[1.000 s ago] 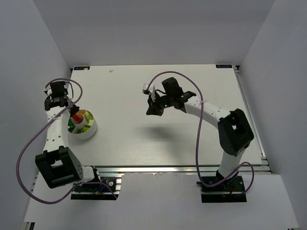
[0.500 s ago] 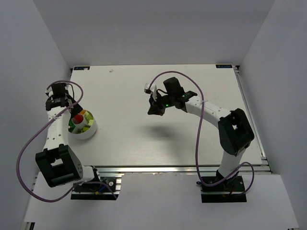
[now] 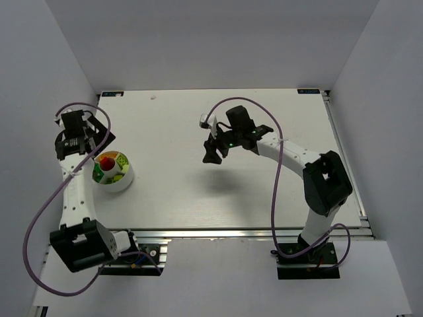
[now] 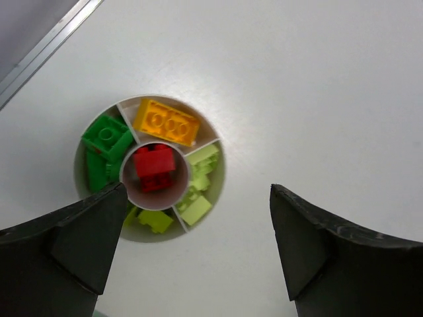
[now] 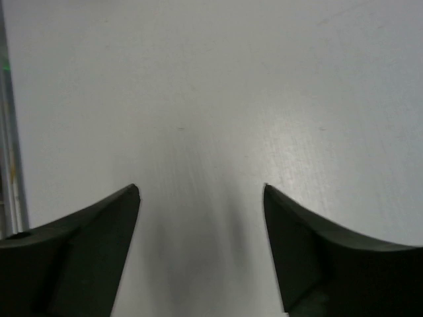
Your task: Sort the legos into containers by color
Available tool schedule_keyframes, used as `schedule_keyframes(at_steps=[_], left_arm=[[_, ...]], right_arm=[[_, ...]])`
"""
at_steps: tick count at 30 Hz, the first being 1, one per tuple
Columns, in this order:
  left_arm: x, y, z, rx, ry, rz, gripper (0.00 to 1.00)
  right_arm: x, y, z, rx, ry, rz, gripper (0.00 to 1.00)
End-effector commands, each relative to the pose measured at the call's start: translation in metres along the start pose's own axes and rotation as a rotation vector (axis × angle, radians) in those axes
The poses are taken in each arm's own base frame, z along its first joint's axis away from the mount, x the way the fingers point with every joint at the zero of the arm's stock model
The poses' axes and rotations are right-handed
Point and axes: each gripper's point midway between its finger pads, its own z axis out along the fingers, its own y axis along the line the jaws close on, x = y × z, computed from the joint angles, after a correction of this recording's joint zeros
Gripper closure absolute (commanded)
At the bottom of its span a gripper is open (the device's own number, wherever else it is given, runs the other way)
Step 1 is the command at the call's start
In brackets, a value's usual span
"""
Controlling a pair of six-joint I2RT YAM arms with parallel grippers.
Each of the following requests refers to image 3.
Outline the dark green square lego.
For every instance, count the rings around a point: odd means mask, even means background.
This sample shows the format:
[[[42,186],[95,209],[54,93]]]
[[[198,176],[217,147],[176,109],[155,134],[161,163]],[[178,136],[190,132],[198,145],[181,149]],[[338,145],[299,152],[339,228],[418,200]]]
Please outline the dark green square lego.
[[[103,177],[104,177],[104,173],[100,169],[100,165],[95,163],[94,168],[93,168],[93,180],[95,182],[99,183],[102,180]]]

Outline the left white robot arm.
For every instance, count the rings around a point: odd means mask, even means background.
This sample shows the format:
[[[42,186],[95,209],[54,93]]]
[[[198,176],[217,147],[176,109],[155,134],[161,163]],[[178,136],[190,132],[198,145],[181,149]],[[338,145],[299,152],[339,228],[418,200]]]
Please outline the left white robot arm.
[[[66,110],[57,123],[63,130],[56,137],[55,150],[68,183],[59,228],[50,233],[50,244],[73,273],[136,252],[134,234],[128,229],[112,232],[95,211],[94,188],[116,194],[134,179],[127,156],[105,149],[115,136],[88,110]]]

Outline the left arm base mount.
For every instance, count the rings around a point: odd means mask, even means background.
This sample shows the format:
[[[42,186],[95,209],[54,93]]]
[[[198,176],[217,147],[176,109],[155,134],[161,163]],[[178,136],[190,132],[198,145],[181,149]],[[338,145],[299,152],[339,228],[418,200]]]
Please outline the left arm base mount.
[[[161,260],[163,245],[158,242],[139,241],[134,232],[127,231],[130,247],[120,257],[106,264],[101,271],[104,276],[159,277],[164,269]]]

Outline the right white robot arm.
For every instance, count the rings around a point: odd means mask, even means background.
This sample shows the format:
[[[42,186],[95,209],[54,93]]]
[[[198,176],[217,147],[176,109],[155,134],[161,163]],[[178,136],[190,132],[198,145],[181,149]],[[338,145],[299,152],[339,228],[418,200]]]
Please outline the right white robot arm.
[[[242,147],[298,175],[303,180],[309,207],[298,243],[304,248],[321,245],[327,239],[334,216],[353,191],[339,154],[318,153],[283,140],[271,127],[256,125],[244,106],[228,110],[226,116],[229,125],[222,130],[215,115],[201,115],[199,126],[210,131],[204,142],[206,153],[202,161],[221,164],[230,149]]]

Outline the dark green long lego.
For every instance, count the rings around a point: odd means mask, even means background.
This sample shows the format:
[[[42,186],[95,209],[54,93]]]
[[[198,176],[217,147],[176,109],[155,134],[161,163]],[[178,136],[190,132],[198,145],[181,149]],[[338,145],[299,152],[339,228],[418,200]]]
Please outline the dark green long lego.
[[[116,182],[119,182],[123,178],[122,175],[116,175],[113,178],[107,178],[105,181],[105,184],[114,184]]]

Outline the red rectangular lego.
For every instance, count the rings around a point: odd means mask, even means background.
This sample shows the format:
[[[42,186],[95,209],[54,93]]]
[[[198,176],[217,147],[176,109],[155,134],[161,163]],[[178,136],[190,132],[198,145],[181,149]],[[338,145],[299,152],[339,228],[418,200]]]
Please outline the red rectangular lego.
[[[100,169],[103,172],[111,171],[115,167],[115,160],[112,157],[103,157],[100,159]]]

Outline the orange long lego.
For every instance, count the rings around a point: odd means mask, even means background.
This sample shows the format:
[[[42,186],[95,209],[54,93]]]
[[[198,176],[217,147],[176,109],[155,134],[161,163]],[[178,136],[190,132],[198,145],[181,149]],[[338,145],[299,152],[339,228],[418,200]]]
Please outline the orange long lego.
[[[104,157],[110,157],[112,159],[115,159],[118,155],[119,155],[118,151],[107,151],[107,152],[99,154],[98,159],[102,160]]]

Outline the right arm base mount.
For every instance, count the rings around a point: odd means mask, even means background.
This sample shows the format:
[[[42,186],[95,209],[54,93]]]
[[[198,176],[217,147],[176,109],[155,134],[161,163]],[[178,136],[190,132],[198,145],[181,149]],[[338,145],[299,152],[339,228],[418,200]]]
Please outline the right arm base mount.
[[[339,269],[334,267],[338,258],[332,242],[292,259],[281,257],[277,250],[270,253],[276,258],[279,280],[340,279]]]

